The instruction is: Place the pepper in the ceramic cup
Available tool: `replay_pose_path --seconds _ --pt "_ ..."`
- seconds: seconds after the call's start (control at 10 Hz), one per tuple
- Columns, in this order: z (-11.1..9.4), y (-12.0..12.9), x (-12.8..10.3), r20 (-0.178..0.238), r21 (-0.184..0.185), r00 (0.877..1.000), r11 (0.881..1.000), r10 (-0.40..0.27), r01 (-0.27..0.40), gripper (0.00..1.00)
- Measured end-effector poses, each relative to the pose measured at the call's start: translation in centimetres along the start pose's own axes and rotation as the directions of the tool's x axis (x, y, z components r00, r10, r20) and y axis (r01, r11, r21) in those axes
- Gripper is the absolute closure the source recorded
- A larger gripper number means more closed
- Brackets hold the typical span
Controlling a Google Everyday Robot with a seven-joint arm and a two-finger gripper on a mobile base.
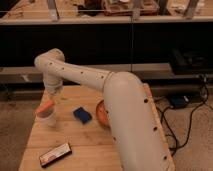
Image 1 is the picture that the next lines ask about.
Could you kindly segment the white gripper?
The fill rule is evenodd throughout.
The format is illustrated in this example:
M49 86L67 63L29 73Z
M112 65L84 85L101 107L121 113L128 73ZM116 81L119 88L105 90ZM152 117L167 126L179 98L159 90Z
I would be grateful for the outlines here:
M50 96L55 96L63 87L62 79L55 76L45 75L43 83Z

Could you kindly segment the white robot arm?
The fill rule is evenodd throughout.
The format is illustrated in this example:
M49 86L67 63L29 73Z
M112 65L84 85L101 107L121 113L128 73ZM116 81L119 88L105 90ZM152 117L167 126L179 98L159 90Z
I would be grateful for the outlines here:
M37 56L34 65L43 73L45 89L51 96L60 91L64 80L103 94L123 171L168 171L169 149L136 75L69 64L57 48Z

